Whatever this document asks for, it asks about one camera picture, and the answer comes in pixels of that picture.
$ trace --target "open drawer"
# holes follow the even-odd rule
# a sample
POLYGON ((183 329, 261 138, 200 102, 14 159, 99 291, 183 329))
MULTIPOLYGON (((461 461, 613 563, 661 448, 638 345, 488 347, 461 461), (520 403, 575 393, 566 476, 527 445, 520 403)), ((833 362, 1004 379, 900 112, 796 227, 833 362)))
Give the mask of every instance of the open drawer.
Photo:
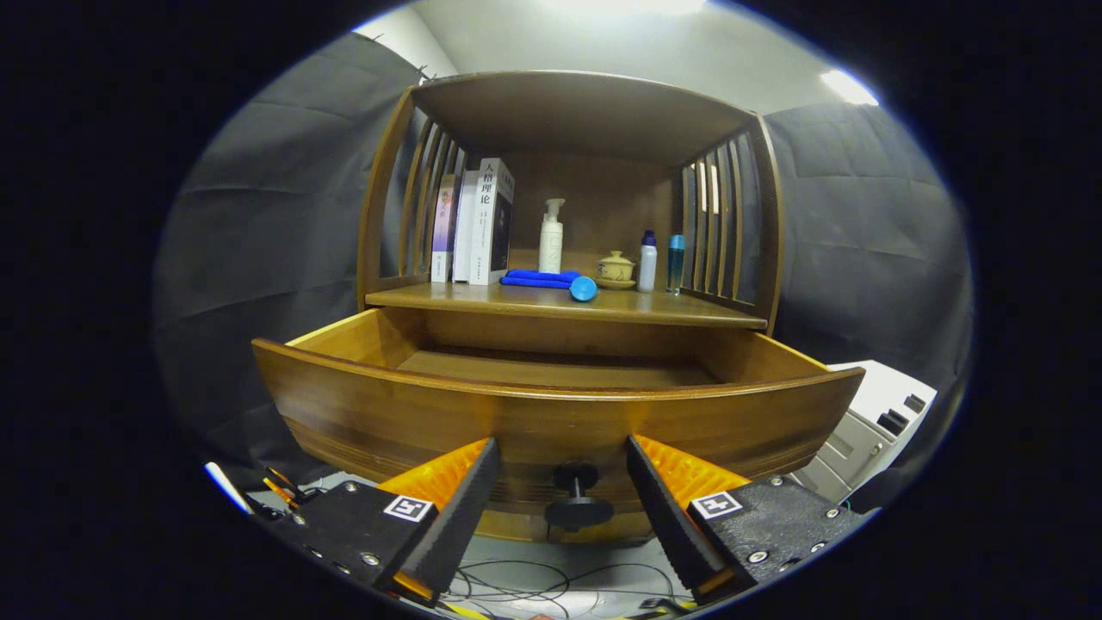
POLYGON ((382 481, 487 436, 501 479, 479 533, 543 540, 559 464, 602 472, 604 526, 553 540, 646 536, 625 466, 638 433, 748 478, 807 465, 864 371, 831 372, 732 328, 376 307, 287 345, 257 339, 276 406, 306 453, 382 481))

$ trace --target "blue cap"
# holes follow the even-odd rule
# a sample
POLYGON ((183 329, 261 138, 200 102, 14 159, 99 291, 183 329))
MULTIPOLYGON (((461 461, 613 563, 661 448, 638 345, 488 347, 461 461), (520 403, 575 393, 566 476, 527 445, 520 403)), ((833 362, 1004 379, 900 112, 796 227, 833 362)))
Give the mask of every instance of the blue cap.
POLYGON ((588 301, 597 295, 597 282, 593 278, 579 275, 570 282, 570 295, 577 301, 588 301))

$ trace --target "ceiling light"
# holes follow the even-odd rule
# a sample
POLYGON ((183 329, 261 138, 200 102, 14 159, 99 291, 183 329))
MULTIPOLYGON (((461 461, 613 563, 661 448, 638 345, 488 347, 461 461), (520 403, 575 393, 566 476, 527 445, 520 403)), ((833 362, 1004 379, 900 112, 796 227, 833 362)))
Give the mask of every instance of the ceiling light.
POLYGON ((864 104, 869 106, 880 105, 879 101, 876 100, 876 97, 874 97, 867 88, 862 86, 860 81, 836 68, 828 70, 819 77, 822 78, 827 86, 833 88, 835 93, 841 95, 843 99, 851 104, 864 104))
POLYGON ((707 0, 548 0, 560 9, 588 14, 660 13, 679 15, 699 12, 707 0))

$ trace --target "pump dispenser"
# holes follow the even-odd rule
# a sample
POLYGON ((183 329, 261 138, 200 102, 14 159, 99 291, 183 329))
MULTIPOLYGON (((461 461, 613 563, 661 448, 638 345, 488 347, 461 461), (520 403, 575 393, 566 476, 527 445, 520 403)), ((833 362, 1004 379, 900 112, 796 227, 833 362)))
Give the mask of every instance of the pump dispenser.
POLYGON ((559 221, 559 207, 565 198, 550 198, 548 209, 543 213, 543 224, 540 226, 540 263, 543 273, 558 273, 562 269, 562 221, 559 221))

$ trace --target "white wall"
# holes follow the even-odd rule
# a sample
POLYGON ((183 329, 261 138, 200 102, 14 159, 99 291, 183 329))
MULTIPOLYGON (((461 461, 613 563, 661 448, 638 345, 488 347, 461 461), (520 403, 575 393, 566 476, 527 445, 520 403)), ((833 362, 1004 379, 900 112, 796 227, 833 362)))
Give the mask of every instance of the white wall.
POLYGON ((434 74, 436 77, 444 77, 458 73, 421 15, 409 6, 379 15, 354 32, 368 39, 381 34, 378 43, 386 45, 415 67, 428 65, 421 70, 429 77, 434 74))
MULTIPOLYGON (((595 1, 422 0, 412 6, 463 73, 614 73, 763 113, 842 100, 819 77, 834 68, 828 59, 747 10, 709 2, 678 15, 609 13, 593 10, 595 1)), ((631 0, 599 1, 633 6, 631 0)))

